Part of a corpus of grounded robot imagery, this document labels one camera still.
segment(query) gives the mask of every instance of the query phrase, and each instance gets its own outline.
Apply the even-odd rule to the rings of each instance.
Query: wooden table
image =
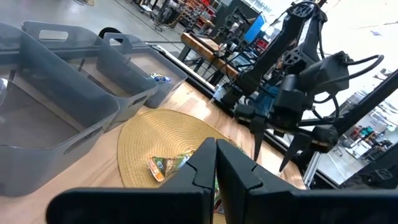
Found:
[[[187,55],[191,50],[194,50],[198,53],[204,60],[212,62],[215,59],[214,51],[218,50],[218,44],[209,38],[201,38],[201,41],[206,43],[211,49],[207,46],[203,45],[200,41],[196,40],[196,38],[192,37],[188,33],[182,33],[181,42],[185,44],[184,49],[181,51],[178,59],[180,61],[184,61]],[[223,78],[223,73],[228,74],[228,76],[234,78],[239,75],[239,72],[235,70],[231,65],[225,65],[225,61],[222,59],[217,59],[213,62],[213,66],[216,68],[221,68],[220,72],[214,74],[212,79],[209,81],[212,85],[217,85],[221,79]]]
[[[177,110],[212,125],[226,137],[239,144],[247,154],[253,155],[254,138],[249,130],[235,122],[209,99],[188,83],[183,83],[173,97],[161,108]],[[143,113],[149,108],[141,108]],[[74,187],[123,187],[120,178],[116,148],[123,125],[100,137],[93,149],[67,170],[56,176],[39,190],[24,197],[0,197],[0,224],[45,223],[45,209],[54,196]],[[278,173],[283,156],[270,145],[262,143],[258,162],[270,172],[305,189],[297,166],[290,162]]]

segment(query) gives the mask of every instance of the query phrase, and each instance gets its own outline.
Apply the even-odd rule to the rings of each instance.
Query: metal stand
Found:
[[[315,175],[315,173],[318,169],[320,160],[321,160],[321,153],[315,152],[311,158],[310,163],[308,164],[307,170],[305,171],[303,180],[304,180],[305,186],[307,186],[308,189],[310,188],[311,182],[313,180],[313,176]]]

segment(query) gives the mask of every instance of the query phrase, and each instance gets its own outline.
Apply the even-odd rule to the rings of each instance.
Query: wooden tabletop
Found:
[[[202,41],[204,41],[207,45],[209,45],[213,50],[218,50],[218,44],[214,42],[213,40],[209,38],[201,38]],[[204,46],[202,43],[200,43],[198,40],[196,40],[194,37],[192,37],[188,33],[182,33],[181,35],[181,42],[183,42],[186,46],[200,54],[205,60],[211,62],[214,59],[213,51]],[[222,59],[217,59],[216,61],[213,62],[213,65],[216,68],[222,67],[220,70],[224,73],[230,76],[230,77],[236,77],[238,76],[239,72],[236,71],[232,66],[230,65],[225,65],[225,61]]]
[[[253,154],[254,139],[249,130],[211,104],[208,98],[189,84],[183,83],[162,108],[177,110],[203,120],[234,140],[247,154]],[[150,109],[141,108],[139,113],[147,110]],[[45,209],[50,200],[70,188],[123,187],[116,158],[117,141],[122,126],[102,135],[86,156],[34,193],[16,198],[0,197],[0,224],[45,223]],[[282,155],[265,142],[261,148],[259,163],[263,167],[297,188],[305,189],[295,164],[288,163],[284,171],[278,173]]]

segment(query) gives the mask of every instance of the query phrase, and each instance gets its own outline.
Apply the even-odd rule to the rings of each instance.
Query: factory floor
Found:
[[[184,27],[177,24],[174,29],[164,29],[163,32],[155,30],[154,23],[149,19],[148,13],[141,14],[136,4],[126,0],[95,0],[94,6],[80,4],[78,0],[2,0],[0,4],[0,22],[21,28],[24,21],[40,21],[56,24],[80,26],[98,34],[104,27],[114,27],[125,34],[133,34],[146,41],[180,41]],[[183,44],[160,44],[169,52],[178,54],[184,47]],[[187,59],[195,58],[192,52]],[[207,67],[206,64],[199,69],[201,75]],[[204,76],[208,78],[214,69],[210,69]],[[339,165],[341,159],[335,159],[330,166],[330,174],[340,175]]]

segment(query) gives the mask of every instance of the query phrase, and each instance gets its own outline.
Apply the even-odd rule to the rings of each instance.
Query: gray plastic bin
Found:
[[[170,77],[171,82],[169,83],[162,81],[157,83],[157,92],[145,102],[146,106],[158,108],[173,95],[174,91],[187,78],[184,71],[137,37],[126,34],[105,34],[105,41],[111,39],[122,40],[121,44],[112,45],[112,47],[124,54],[127,59],[134,62],[143,71],[148,74],[159,73]]]
[[[29,194],[79,160],[118,109],[32,37],[0,24],[0,195]]]
[[[133,117],[157,89],[151,77],[88,29],[32,21],[22,29],[115,97],[120,110],[107,131]]]

